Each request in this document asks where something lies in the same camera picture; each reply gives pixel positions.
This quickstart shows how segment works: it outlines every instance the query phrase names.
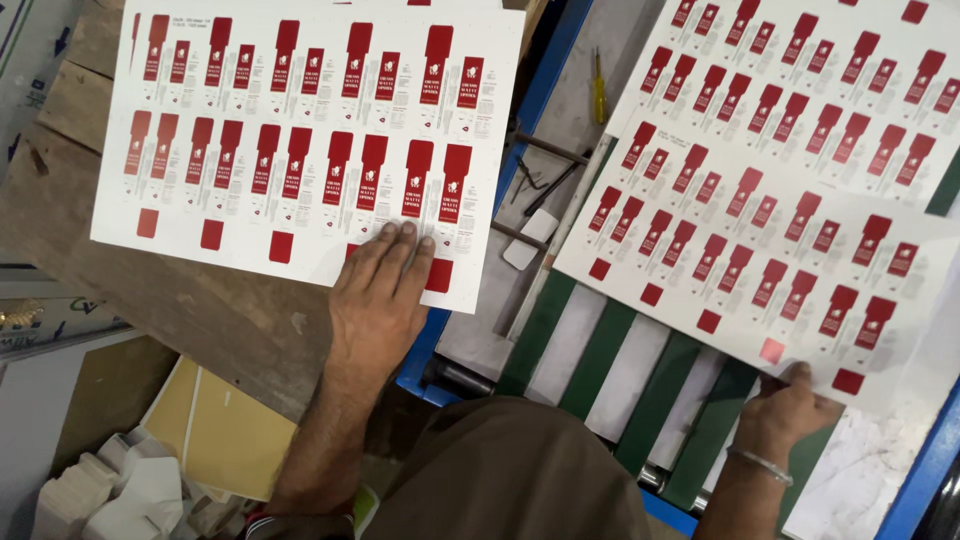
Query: hand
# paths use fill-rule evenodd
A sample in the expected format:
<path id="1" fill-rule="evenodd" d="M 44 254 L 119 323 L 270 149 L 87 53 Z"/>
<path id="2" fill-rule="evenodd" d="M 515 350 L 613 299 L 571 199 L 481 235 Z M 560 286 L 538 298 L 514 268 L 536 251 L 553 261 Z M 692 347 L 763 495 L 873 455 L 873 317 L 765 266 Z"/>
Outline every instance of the hand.
<path id="1" fill-rule="evenodd" d="M 789 382 L 785 387 L 768 375 L 760 375 L 760 394 L 740 412 L 733 447 L 786 469 L 793 445 L 835 423 L 844 407 L 813 393 L 806 362 L 790 366 L 784 378 Z"/>
<path id="2" fill-rule="evenodd" d="M 434 241 L 427 236 L 416 244 L 416 225 L 407 222 L 398 229 L 387 223 L 344 264 L 330 292 L 333 344 L 325 378 L 359 382 L 378 392 L 403 360 L 429 309 L 420 305 L 420 296 L 430 275 Z"/>

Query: person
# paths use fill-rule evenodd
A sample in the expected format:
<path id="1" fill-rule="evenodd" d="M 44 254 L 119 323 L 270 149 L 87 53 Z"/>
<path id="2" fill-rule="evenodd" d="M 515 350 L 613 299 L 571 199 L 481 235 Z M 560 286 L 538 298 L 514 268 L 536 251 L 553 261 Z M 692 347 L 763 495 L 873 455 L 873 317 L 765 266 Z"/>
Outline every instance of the person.
<path id="1" fill-rule="evenodd" d="M 388 223 L 356 250 L 330 292 L 333 341 L 316 403 L 251 540 L 352 538 L 367 420 L 426 320 L 434 242 Z M 806 364 L 763 381 L 694 540 L 770 540 L 794 443 L 836 422 Z M 363 534 L 384 538 L 636 538 L 650 531 L 636 480 L 582 422 L 555 407 L 494 397 L 441 409 Z"/>

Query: blue machine frame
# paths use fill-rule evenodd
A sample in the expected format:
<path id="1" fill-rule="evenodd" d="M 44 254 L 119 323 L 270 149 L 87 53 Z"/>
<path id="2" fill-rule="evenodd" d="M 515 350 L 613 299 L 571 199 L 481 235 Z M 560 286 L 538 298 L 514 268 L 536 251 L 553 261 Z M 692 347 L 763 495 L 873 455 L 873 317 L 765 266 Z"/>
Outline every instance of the blue machine frame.
<path id="1" fill-rule="evenodd" d="M 532 135 L 540 122 L 546 102 L 564 69 L 566 58 L 587 18 L 592 0 L 568 0 L 557 28 L 550 38 L 546 52 L 534 79 L 527 90 L 516 119 L 519 130 Z M 516 173 L 517 160 L 526 151 L 526 143 L 511 146 L 500 171 L 496 185 L 493 213 L 496 215 L 507 188 Z M 460 401 L 460 398 L 433 384 L 421 385 L 423 370 L 437 348 L 450 311 L 430 309 L 426 326 L 417 337 L 403 361 L 396 383 L 414 395 L 438 406 Z M 940 488 L 947 471 L 960 451 L 960 380 L 950 391 L 933 428 L 921 447 L 903 486 L 887 511 L 875 540 L 907 540 L 926 512 L 934 494 Z M 686 512 L 641 489 L 647 512 L 677 531 L 690 536 L 697 521 Z"/>

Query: red square print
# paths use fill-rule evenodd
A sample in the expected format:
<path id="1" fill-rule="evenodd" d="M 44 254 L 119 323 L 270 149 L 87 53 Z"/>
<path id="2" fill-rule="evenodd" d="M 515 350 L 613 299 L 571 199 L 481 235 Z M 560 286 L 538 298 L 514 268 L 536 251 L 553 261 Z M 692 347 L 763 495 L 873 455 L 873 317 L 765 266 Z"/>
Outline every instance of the red square print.
<path id="1" fill-rule="evenodd" d="M 918 2 L 917 0 L 910 0 L 907 3 L 906 9 L 903 10 L 903 16 L 900 17 L 900 20 L 905 20 L 906 22 L 912 22 L 913 24 L 920 24 L 920 21 L 924 20 L 924 14 L 926 14 L 927 4 L 926 2 Z"/>
<path id="2" fill-rule="evenodd" d="M 224 222 L 215 219 L 204 220 L 204 232 L 200 235 L 200 247 L 205 250 L 220 251 L 220 240 L 224 236 Z"/>
<path id="3" fill-rule="evenodd" d="M 610 264 L 599 258 L 593 262 L 593 266 L 590 268 L 590 275 L 599 281 L 603 281 L 603 279 L 607 277 L 608 270 L 610 270 Z"/>
<path id="4" fill-rule="evenodd" d="M 717 325 L 719 324 L 720 315 L 717 315 L 709 309 L 704 309 L 704 312 L 700 314 L 700 320 L 697 321 L 697 328 L 706 333 L 713 333 L 717 330 Z"/>
<path id="5" fill-rule="evenodd" d="M 344 261 L 350 258 L 353 255 L 353 252 L 357 251 L 357 248 L 360 247 L 360 244 L 347 244 L 347 256 L 344 257 Z"/>
<path id="6" fill-rule="evenodd" d="M 767 338 L 760 348 L 760 357 L 764 360 L 777 365 L 780 363 L 780 357 L 783 356 L 783 349 L 786 347 L 776 339 Z"/>
<path id="7" fill-rule="evenodd" d="M 160 218 L 160 212 L 151 209 L 140 209 L 140 221 L 136 224 L 136 235 L 144 238 L 153 238 L 156 236 L 156 220 Z"/>
<path id="8" fill-rule="evenodd" d="M 640 301 L 644 304 L 656 306 L 657 302 L 660 301 L 661 294 L 663 294 L 663 289 L 652 283 L 647 283 L 647 287 L 643 289 L 643 294 L 640 295 Z"/>
<path id="9" fill-rule="evenodd" d="M 290 262 L 290 252 L 294 248 L 294 236 L 290 233 L 281 233 L 274 231 L 274 237 L 270 240 L 270 260 L 273 262 Z"/>
<path id="10" fill-rule="evenodd" d="M 446 292 L 450 290 L 450 275 L 453 274 L 453 261 L 445 258 L 433 259 L 430 276 L 426 279 L 426 290 Z"/>
<path id="11" fill-rule="evenodd" d="M 837 372 L 837 376 L 833 378 L 833 386 L 841 392 L 847 392 L 848 394 L 855 396 L 860 392 L 860 386 L 863 384 L 864 376 L 859 373 L 854 373 L 853 371 L 840 368 L 840 371 Z"/>

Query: silver bangle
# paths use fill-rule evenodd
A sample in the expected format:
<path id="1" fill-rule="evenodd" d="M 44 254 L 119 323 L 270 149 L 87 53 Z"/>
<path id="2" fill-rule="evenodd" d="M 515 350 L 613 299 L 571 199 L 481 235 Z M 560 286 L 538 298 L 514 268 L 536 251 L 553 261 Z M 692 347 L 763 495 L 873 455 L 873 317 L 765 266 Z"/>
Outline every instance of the silver bangle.
<path id="1" fill-rule="evenodd" d="M 783 485 L 787 487 L 790 487 L 793 485 L 793 477 L 791 477 L 789 474 L 787 474 L 786 471 L 778 467 L 777 464 L 774 463 L 773 461 L 768 461 L 760 457 L 759 455 L 754 454 L 753 452 L 740 450 L 738 448 L 734 448 L 733 446 L 727 447 L 727 454 L 736 454 L 741 457 L 745 457 L 753 461 L 753 463 L 756 463 L 757 465 L 769 471 L 770 474 L 773 475 L 774 478 L 777 479 L 777 481 L 782 483 Z"/>

